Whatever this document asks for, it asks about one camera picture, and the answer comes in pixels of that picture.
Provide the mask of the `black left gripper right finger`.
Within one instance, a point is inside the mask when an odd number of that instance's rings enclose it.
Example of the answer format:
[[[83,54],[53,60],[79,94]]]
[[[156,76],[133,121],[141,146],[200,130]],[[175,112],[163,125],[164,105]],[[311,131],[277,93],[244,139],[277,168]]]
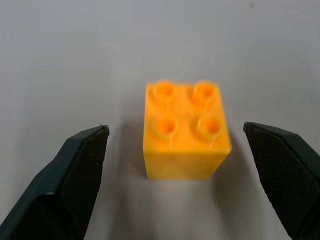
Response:
[[[245,122],[262,188],[292,240],[320,240],[320,155],[298,134]]]

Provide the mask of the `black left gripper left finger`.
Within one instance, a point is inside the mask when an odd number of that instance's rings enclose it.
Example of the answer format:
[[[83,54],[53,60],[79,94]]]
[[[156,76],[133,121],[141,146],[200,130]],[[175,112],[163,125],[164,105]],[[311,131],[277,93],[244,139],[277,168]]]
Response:
[[[69,137],[0,225],[0,240],[84,240],[110,134],[99,125]]]

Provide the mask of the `orange studded building block cube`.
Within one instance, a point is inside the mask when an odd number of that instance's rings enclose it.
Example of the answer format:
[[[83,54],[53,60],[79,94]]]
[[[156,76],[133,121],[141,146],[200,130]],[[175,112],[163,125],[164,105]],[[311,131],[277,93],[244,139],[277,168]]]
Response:
[[[232,150],[219,85],[148,83],[142,148],[149,179],[210,178]]]

